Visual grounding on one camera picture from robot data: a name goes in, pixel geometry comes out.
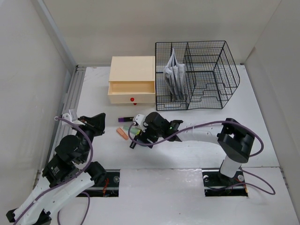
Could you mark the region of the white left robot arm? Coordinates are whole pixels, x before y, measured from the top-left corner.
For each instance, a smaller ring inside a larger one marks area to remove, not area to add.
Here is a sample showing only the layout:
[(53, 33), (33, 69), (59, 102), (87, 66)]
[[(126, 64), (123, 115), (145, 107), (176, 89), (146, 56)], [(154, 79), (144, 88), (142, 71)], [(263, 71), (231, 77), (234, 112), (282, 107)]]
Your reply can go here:
[(92, 186), (104, 183), (106, 170), (93, 162), (94, 137), (105, 133), (105, 113), (93, 117), (77, 117), (69, 111), (55, 120), (77, 130), (63, 137), (53, 158), (45, 165), (42, 176), (24, 203), (6, 213), (14, 225), (49, 225), (70, 200)]

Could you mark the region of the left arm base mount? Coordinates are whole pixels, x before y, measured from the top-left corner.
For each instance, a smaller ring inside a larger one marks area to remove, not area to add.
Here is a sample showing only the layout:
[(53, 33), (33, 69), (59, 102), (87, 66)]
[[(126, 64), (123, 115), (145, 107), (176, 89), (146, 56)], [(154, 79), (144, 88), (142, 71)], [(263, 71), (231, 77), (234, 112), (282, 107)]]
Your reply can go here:
[(105, 180), (85, 190), (90, 197), (118, 197), (120, 170), (108, 170)]

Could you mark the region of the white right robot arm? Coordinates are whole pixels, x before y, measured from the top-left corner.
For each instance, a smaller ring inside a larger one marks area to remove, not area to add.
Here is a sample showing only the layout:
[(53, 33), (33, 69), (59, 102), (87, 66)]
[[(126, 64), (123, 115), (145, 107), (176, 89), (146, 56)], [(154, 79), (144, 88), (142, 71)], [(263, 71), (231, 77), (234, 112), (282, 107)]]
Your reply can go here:
[(220, 146), (226, 154), (217, 179), (227, 185), (233, 181), (238, 169), (248, 162), (255, 140), (254, 134), (236, 120), (227, 118), (224, 122), (208, 122), (196, 125), (183, 120), (168, 121), (159, 113), (139, 114), (134, 123), (141, 129), (135, 138), (142, 146), (152, 147), (158, 141), (204, 142)]

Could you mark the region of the cream wooden drawer cabinet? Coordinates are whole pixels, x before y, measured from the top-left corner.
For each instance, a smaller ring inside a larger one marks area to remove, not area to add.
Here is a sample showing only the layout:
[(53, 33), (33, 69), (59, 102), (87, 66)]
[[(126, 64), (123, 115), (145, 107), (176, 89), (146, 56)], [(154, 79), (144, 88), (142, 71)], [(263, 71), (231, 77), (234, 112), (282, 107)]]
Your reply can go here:
[(155, 103), (155, 56), (113, 56), (108, 97), (112, 104)]

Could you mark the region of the white instruction booklet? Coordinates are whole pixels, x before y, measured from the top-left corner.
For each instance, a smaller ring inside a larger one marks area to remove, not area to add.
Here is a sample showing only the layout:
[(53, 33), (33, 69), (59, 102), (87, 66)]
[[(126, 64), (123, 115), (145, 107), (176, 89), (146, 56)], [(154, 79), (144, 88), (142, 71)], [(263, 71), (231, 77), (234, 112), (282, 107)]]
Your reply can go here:
[(167, 65), (163, 70), (166, 85), (176, 101), (184, 99), (184, 77), (185, 64), (179, 63), (176, 58), (175, 49), (172, 48), (172, 54)]

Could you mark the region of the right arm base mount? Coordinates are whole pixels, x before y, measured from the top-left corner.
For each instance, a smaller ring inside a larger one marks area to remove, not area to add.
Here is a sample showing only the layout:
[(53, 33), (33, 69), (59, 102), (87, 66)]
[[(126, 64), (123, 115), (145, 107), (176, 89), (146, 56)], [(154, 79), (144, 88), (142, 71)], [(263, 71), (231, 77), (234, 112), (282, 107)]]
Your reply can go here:
[(242, 171), (238, 170), (233, 178), (220, 173), (218, 169), (202, 170), (204, 194), (206, 197), (243, 196), (248, 197)]

